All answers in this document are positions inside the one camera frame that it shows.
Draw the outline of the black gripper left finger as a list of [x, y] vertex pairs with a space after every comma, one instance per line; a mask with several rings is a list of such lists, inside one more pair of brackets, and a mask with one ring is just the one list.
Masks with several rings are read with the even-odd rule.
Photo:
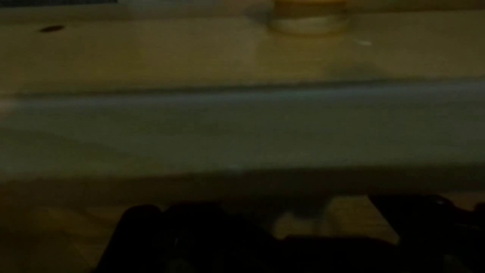
[[276, 240], [217, 205], [129, 208], [96, 273], [275, 273]]

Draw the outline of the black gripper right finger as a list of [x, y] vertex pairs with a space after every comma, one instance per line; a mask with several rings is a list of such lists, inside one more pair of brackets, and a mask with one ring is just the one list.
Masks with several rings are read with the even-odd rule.
[[410, 273], [485, 273], [485, 207], [457, 207], [438, 195], [370, 196], [399, 236]]

